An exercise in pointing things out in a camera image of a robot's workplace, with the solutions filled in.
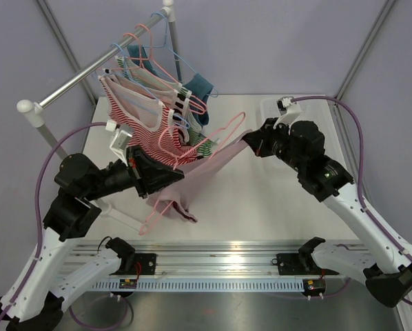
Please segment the red white striped tank top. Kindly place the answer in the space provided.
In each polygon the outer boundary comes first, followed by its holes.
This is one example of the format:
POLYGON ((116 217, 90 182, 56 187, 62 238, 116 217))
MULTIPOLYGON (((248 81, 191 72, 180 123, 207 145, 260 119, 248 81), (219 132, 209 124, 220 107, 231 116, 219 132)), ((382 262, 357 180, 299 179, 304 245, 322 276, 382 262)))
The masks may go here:
POLYGON ((197 149, 182 144, 180 130, 172 124, 173 111, 164 107, 157 124, 149 128, 135 116, 125 111, 118 99, 106 84, 105 76, 99 76, 99 82, 110 103, 109 116, 118 124, 125 124, 134 131, 130 146, 139 145, 151 158, 167 166, 180 166, 200 159, 197 149))

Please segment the pink tank top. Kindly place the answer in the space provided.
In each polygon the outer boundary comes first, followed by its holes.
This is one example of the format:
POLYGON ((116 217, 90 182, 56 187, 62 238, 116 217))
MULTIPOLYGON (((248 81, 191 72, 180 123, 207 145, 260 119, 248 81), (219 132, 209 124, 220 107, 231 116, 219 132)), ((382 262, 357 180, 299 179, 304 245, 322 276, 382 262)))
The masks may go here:
POLYGON ((189 211, 190 205, 213 177, 247 147, 239 136, 214 156, 182 165, 180 169, 185 178, 151 194, 146 204, 166 217, 197 223, 198 219, 189 211))

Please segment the black white striped tank top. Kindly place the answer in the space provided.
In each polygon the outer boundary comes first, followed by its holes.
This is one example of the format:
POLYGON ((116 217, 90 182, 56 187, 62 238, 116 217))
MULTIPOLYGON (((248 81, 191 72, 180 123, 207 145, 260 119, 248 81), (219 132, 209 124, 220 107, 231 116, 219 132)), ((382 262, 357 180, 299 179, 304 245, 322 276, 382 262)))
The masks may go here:
POLYGON ((180 130, 181 141, 185 145, 189 143, 188 129, 190 128, 190 123, 187 120, 187 113, 189 111, 190 95, 191 92, 188 89, 181 87, 176 95, 174 105, 171 107, 174 111, 174 124, 180 130))

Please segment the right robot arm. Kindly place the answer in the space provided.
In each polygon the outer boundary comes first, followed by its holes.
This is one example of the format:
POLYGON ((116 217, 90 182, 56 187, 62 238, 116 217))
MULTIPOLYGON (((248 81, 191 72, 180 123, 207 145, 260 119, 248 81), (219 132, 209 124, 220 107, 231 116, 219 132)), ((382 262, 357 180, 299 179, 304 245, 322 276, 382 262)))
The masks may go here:
POLYGON ((367 254, 314 237, 298 251, 306 273, 343 274, 365 285, 382 305, 394 308, 412 291, 412 245, 358 194, 350 173, 325 153, 325 136, 312 121, 290 126, 269 118, 243 141, 257 157, 277 157, 297 173, 298 183, 338 215, 365 245, 367 254))

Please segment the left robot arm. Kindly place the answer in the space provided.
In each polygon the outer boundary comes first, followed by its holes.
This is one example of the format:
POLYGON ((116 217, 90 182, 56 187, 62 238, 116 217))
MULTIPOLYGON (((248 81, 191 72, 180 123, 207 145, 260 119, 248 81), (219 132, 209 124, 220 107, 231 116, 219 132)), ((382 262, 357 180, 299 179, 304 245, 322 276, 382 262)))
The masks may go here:
POLYGON ((135 188, 141 198, 183 179, 172 166, 150 158, 140 146, 126 150, 126 161, 98 168, 86 155, 71 154, 54 180, 59 192, 42 221, 41 240, 14 285, 0 297, 0 321, 7 330, 53 330, 64 312, 94 283, 139 270, 135 248, 115 237, 77 271, 57 282, 65 258, 102 213, 95 201, 135 188))

